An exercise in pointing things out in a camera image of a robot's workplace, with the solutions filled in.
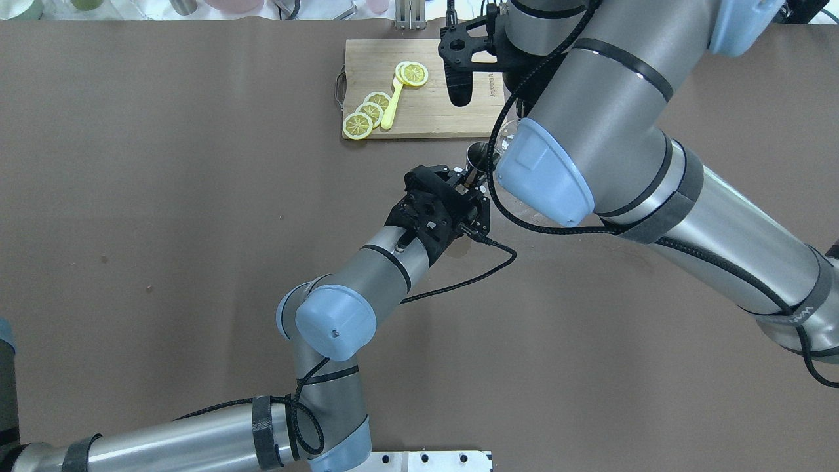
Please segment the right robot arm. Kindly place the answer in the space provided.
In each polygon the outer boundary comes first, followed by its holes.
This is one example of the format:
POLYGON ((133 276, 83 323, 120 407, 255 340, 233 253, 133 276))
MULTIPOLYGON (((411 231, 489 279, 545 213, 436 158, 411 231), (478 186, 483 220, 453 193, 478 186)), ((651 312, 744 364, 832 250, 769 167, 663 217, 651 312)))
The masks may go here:
POLYGON ((505 190, 566 227, 596 213, 837 362, 837 256, 795 238, 656 125, 709 50, 739 56, 780 1, 603 1, 503 154, 505 190))

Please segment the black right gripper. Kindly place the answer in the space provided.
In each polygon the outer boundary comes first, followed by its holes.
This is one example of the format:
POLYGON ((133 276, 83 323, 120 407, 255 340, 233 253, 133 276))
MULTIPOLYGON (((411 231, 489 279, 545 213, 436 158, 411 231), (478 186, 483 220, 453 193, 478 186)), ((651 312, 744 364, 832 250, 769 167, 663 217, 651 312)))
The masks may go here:
POLYGON ((505 18, 504 35, 512 50, 506 57, 520 62, 504 74, 507 89, 513 90, 568 36, 568 2, 507 1, 505 18))

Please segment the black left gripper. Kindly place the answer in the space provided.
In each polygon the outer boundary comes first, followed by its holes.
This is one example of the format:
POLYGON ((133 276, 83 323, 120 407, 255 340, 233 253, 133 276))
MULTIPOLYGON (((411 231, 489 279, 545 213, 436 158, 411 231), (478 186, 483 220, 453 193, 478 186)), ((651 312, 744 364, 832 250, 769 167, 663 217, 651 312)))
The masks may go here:
POLYGON ((414 234, 426 249, 429 265, 468 228, 488 234, 491 198, 483 184, 467 190, 465 171, 446 165, 418 165, 404 176, 406 196, 391 209, 385 224, 414 234))

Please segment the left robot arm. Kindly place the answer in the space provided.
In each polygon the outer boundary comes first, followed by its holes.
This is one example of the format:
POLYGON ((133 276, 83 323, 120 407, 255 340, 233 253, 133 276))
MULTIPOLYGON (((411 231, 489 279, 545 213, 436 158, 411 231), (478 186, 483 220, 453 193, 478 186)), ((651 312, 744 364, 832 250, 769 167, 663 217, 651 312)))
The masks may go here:
POLYGON ((2 435, 3 471, 406 471, 426 453, 378 453, 357 353, 459 238, 488 244, 491 202, 479 170, 408 171, 404 197, 341 269, 297 285, 271 326, 286 347, 242 374, 239 397, 131 432, 65 447, 2 435))

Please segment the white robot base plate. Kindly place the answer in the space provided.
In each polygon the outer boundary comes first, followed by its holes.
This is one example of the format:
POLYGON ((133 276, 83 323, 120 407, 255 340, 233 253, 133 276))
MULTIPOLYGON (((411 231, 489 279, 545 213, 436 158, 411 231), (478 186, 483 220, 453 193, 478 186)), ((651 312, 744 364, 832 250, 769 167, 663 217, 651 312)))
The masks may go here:
POLYGON ((354 471, 492 471, 492 453, 480 450, 375 451, 354 471))

